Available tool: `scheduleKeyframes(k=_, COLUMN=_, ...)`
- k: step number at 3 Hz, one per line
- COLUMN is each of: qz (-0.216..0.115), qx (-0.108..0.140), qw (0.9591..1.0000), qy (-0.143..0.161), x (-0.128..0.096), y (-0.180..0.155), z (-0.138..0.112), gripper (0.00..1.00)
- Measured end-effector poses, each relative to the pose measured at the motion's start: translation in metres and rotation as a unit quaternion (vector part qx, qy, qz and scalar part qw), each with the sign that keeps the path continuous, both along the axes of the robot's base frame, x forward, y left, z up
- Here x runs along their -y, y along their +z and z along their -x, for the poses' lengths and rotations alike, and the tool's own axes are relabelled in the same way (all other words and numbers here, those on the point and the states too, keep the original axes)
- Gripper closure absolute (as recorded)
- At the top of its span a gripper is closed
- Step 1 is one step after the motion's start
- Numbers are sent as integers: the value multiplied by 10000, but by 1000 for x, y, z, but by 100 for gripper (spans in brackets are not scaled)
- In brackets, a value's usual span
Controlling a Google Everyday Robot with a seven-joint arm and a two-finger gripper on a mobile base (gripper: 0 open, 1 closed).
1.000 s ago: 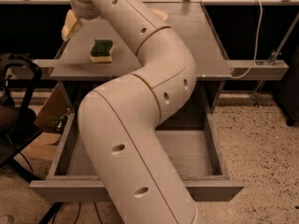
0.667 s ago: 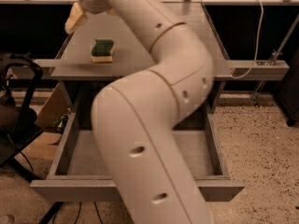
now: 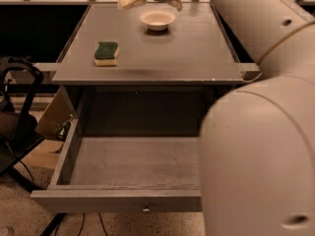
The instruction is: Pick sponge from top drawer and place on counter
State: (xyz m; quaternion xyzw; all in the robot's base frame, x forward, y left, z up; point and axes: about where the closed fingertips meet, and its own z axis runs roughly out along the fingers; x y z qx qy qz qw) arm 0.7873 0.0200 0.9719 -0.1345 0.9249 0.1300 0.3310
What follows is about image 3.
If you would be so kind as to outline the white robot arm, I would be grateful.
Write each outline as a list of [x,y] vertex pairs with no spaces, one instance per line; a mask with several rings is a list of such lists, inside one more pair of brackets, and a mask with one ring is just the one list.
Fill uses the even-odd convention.
[[199,137],[207,236],[315,236],[314,18],[294,0],[211,0],[260,67]]

